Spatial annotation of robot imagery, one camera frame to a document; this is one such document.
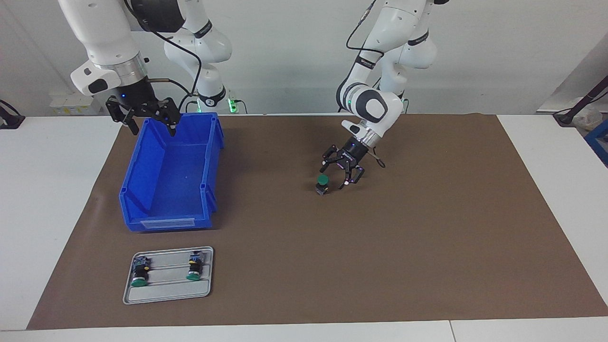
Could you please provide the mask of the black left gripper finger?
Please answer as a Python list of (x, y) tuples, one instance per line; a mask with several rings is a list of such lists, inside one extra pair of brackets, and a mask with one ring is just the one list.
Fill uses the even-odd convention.
[(337, 167), (339, 167), (339, 169), (344, 171), (345, 167), (343, 166), (343, 162), (342, 162), (343, 158), (344, 158), (343, 149), (337, 149), (337, 146), (330, 146), (330, 148), (328, 148), (325, 151), (325, 153), (322, 155), (321, 173), (325, 173), (325, 171), (328, 169), (328, 167), (330, 167), (330, 165), (332, 165), (332, 164), (336, 164)]
[(343, 182), (339, 185), (338, 189), (343, 189), (345, 188), (345, 186), (350, 184), (357, 184), (365, 173), (365, 169), (358, 164), (339, 164), (338, 166), (344, 171), (344, 179)]

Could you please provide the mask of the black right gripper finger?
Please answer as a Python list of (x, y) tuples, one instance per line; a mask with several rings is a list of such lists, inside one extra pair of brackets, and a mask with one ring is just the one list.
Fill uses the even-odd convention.
[(114, 95), (107, 99), (105, 106), (115, 123), (121, 123), (122, 125), (127, 126), (133, 135), (139, 134), (139, 126), (134, 120), (135, 110), (121, 104)]
[(153, 106), (152, 119), (165, 125), (171, 137), (176, 135), (176, 127), (181, 117), (180, 110), (171, 97), (158, 100)]

